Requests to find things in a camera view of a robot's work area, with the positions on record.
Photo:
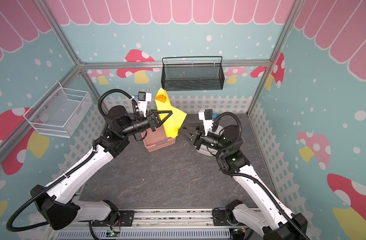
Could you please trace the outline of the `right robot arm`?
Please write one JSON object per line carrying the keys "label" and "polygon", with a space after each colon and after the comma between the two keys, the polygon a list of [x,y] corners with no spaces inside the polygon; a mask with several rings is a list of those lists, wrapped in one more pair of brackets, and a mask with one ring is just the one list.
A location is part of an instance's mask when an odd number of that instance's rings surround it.
{"label": "right robot arm", "polygon": [[232,177],[255,202],[260,212],[235,200],[226,206],[230,224],[243,224],[265,240],[307,240],[307,219],[285,206],[256,173],[242,153],[242,123],[233,113],[226,112],[201,125],[185,124],[179,135],[196,149],[205,146],[216,150],[220,171]]}

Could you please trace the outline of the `yellow paper napkin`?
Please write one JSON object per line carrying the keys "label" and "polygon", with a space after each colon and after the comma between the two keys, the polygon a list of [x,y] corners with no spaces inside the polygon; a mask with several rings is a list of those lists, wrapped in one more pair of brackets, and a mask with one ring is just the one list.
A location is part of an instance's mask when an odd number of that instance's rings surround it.
{"label": "yellow paper napkin", "polygon": [[175,108],[172,106],[169,96],[167,94],[167,91],[163,88],[160,88],[157,92],[157,95],[167,95],[167,100],[165,103],[156,101],[157,110],[159,111],[165,111],[165,110],[171,110],[173,112],[173,115],[167,119],[167,121],[163,124],[166,136],[168,138],[176,138],[178,136],[178,131],[181,128],[182,124],[184,123],[187,114],[183,111]]}

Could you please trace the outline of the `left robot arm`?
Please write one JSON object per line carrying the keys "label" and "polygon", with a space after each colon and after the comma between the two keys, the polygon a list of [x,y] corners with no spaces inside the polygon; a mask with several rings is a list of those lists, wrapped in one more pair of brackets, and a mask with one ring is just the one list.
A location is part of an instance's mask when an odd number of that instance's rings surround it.
{"label": "left robot arm", "polygon": [[[120,93],[130,99],[133,113],[125,107],[115,106],[107,113],[102,108],[104,99],[113,93]],[[129,137],[148,129],[155,131],[169,117],[171,110],[150,110],[145,115],[138,112],[138,103],[127,92],[113,89],[101,95],[97,104],[98,110],[108,128],[99,138],[92,141],[92,148],[65,173],[46,186],[35,186],[30,194],[31,199],[24,203],[7,221],[6,229],[10,232],[22,232],[45,225],[60,230],[73,222],[101,222],[114,226],[121,221],[118,207],[108,200],[100,202],[83,202],[74,199],[74,195],[100,168],[116,158],[130,143]],[[15,227],[17,217],[32,203],[45,218],[42,223]]]}

